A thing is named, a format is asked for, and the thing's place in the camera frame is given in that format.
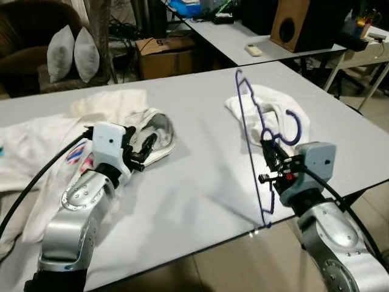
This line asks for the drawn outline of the purple plastic hanger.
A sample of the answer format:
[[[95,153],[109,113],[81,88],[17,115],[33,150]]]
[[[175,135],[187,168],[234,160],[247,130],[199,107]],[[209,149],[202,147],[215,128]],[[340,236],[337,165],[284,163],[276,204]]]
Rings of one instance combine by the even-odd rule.
[[[249,80],[242,69],[236,69],[234,73],[234,83],[236,96],[241,95],[241,92],[239,91],[239,89],[241,89],[241,85],[244,85],[247,89],[251,89],[251,85],[254,84]],[[260,162],[260,159],[263,158],[263,154],[261,153],[261,142],[260,145],[251,144],[246,129],[242,130],[241,134],[245,139],[250,164],[250,173],[255,178],[253,181],[253,191],[255,192],[256,200],[259,205],[261,223],[263,225],[272,224],[273,222],[270,220],[270,216],[275,213],[276,195],[278,192],[276,192],[274,187],[270,186],[269,183],[258,182],[258,175],[260,175],[262,170],[269,170],[266,163]]]

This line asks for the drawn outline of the small white garment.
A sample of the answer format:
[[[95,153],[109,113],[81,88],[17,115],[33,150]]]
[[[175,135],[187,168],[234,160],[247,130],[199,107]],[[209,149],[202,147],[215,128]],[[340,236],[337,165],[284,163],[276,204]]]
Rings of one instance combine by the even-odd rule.
[[[246,129],[251,144],[274,138],[290,156],[299,144],[309,142],[309,116],[297,101],[278,90],[251,85],[241,85],[241,95],[228,98],[224,106],[239,122],[239,129]]]

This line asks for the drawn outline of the cream cloth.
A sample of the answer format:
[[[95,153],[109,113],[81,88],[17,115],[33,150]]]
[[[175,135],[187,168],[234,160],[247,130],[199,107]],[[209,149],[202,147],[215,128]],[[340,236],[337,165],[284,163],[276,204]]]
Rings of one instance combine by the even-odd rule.
[[[67,116],[81,119],[87,115],[102,114],[106,120],[120,120],[150,108],[144,89],[102,91],[73,101]]]

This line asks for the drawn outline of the white table black legs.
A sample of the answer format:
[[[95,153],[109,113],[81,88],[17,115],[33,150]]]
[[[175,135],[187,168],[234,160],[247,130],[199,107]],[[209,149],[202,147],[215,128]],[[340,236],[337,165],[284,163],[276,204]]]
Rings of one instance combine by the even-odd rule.
[[[330,185],[349,195],[387,179],[389,136],[280,62],[242,67],[255,85],[288,94],[311,120],[311,139],[336,145]],[[135,173],[115,223],[97,245],[86,289],[102,287],[236,239],[261,225],[246,142],[224,102],[235,70],[125,83],[173,122],[177,147]]]

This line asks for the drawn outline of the open cardboard box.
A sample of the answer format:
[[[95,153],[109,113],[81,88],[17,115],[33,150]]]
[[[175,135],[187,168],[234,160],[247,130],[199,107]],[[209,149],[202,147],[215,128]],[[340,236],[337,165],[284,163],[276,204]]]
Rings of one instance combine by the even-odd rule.
[[[139,75],[142,80],[195,72],[195,42],[185,36],[138,40]]]

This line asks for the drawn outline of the white remote control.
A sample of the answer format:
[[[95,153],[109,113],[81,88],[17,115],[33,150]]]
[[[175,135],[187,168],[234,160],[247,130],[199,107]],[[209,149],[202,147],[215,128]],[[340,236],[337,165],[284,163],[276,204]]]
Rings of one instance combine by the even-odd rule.
[[[263,55],[263,52],[261,49],[259,49],[258,47],[256,47],[255,45],[253,44],[248,44],[244,47],[245,51],[247,51],[247,53],[250,55],[250,56],[253,56],[253,57],[260,57]]]

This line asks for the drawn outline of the grey pillow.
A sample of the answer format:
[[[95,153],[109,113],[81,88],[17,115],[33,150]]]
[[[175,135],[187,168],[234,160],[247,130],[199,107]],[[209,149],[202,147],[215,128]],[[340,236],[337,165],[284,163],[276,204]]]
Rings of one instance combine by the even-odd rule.
[[[89,83],[100,69],[100,53],[94,37],[83,27],[78,32],[74,44],[74,62],[80,80]]]
[[[56,83],[69,75],[74,61],[75,38],[70,25],[65,25],[51,38],[47,48],[49,81]]]

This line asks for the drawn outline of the long white table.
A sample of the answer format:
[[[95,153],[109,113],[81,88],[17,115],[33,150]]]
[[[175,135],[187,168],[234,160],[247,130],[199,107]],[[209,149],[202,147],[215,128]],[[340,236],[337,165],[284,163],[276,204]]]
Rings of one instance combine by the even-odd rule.
[[[347,48],[335,44],[332,48],[328,49],[292,53],[270,41],[270,36],[256,35],[239,22],[214,24],[211,22],[197,22],[191,19],[185,19],[184,23],[237,66],[250,66],[250,64],[272,61],[289,61],[303,57],[320,57],[322,58],[323,64],[323,62],[328,60],[331,61],[333,51],[342,52],[343,50],[347,50]],[[250,56],[244,49],[248,44],[253,44],[261,49],[262,56]],[[325,84],[327,78],[328,76],[323,78],[323,84]]]

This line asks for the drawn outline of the small white desk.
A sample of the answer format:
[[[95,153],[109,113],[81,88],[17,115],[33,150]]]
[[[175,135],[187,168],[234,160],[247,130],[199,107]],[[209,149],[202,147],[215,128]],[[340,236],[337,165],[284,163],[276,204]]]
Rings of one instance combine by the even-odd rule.
[[[381,65],[380,73],[377,75],[377,80],[370,86],[367,93],[364,94],[364,99],[358,107],[359,110],[361,110],[367,100],[372,97],[373,93],[377,90],[389,70],[389,31],[378,27],[370,27],[367,29],[367,38],[369,42],[364,50],[343,50],[342,52],[333,51],[331,61],[328,60],[323,62],[325,69],[332,69],[325,81],[325,85],[322,86],[325,91],[328,91],[334,81],[334,78],[336,78],[336,75],[338,75],[340,70],[351,69],[359,66],[372,66],[373,64]]]

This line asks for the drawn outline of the wooden speaker box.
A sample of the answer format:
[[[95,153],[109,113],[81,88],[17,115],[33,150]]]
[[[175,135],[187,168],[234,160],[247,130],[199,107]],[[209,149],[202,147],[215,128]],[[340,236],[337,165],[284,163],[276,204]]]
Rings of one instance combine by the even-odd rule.
[[[270,41],[292,53],[330,49],[347,9],[339,0],[278,0]]]

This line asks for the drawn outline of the black desk device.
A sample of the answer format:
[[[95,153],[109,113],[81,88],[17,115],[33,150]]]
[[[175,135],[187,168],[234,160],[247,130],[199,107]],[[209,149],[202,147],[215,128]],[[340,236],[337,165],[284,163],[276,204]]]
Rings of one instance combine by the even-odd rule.
[[[383,43],[387,40],[387,36],[378,33],[369,32],[367,33],[367,36],[370,37],[373,41],[377,41],[378,43]],[[365,50],[369,44],[369,41],[363,39],[362,37],[348,35],[345,32],[339,32],[336,37],[334,37],[334,42],[352,51]]]

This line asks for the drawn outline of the blue plastic box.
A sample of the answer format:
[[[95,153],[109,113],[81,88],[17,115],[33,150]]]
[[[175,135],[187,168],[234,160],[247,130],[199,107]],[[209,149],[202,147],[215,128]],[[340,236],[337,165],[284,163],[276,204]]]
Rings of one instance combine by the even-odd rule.
[[[200,0],[169,0],[168,5],[183,18],[192,18],[202,14]]]

